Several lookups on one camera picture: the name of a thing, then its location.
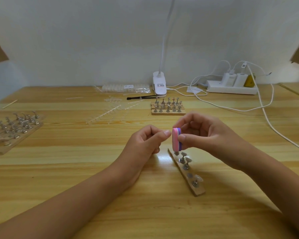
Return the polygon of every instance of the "forearm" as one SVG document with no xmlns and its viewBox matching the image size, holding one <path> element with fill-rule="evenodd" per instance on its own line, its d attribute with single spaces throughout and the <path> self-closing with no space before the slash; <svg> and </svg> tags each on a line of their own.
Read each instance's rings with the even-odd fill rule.
<svg viewBox="0 0 299 239">
<path fill-rule="evenodd" d="M 243 171 L 299 229 L 299 176 L 259 150 Z"/>
<path fill-rule="evenodd" d="M 70 238 L 125 189 L 116 171 L 107 168 L 0 224 L 0 239 Z"/>
</svg>

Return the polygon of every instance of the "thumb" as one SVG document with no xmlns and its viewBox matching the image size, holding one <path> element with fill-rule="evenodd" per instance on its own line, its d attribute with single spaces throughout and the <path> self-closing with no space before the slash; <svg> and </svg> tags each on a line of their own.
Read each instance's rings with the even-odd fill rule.
<svg viewBox="0 0 299 239">
<path fill-rule="evenodd" d="M 188 148 L 195 147 L 203 150 L 208 148 L 208 137 L 201 137 L 192 134 L 180 134 L 178 136 L 178 141 Z"/>
<path fill-rule="evenodd" d="M 162 131 L 153 135 L 151 138 L 146 140 L 146 144 L 149 148 L 157 148 L 163 141 L 166 141 L 171 136 L 171 131 Z"/>
</svg>

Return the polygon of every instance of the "white wall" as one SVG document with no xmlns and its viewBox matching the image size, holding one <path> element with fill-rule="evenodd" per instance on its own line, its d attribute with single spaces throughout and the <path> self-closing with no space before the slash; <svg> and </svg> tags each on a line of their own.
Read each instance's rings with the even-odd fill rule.
<svg viewBox="0 0 299 239">
<path fill-rule="evenodd" d="M 27 86 L 27 81 L 13 62 L 9 60 L 1 62 L 0 100 L 24 86 Z"/>
<path fill-rule="evenodd" d="M 31 86 L 150 83 L 170 2 L 0 0 L 0 45 Z M 163 71 L 176 84 L 249 60 L 273 72 L 262 82 L 299 81 L 283 72 L 298 45 L 299 0 L 176 0 Z"/>
</svg>

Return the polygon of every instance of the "person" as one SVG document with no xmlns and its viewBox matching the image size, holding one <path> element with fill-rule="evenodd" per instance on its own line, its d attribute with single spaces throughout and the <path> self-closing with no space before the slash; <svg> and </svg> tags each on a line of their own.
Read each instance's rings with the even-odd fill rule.
<svg viewBox="0 0 299 239">
<path fill-rule="evenodd" d="M 199 113 L 182 117 L 183 149 L 196 147 L 251 177 L 299 229 L 299 176 L 243 140 L 219 119 Z M 0 224 L 0 239 L 70 238 L 96 213 L 132 186 L 160 144 L 171 136 L 148 125 L 135 132 L 106 169 Z"/>
</svg>

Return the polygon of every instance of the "person's right hand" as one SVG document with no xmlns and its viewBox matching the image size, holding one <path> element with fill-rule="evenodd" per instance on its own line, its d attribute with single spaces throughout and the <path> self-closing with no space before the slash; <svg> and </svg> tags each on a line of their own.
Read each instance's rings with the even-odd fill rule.
<svg viewBox="0 0 299 239">
<path fill-rule="evenodd" d="M 234 169 L 242 170 L 248 158 L 259 152 L 215 117 L 191 112 L 173 126 L 177 127 L 182 131 L 178 140 L 183 149 L 203 149 Z"/>
</svg>

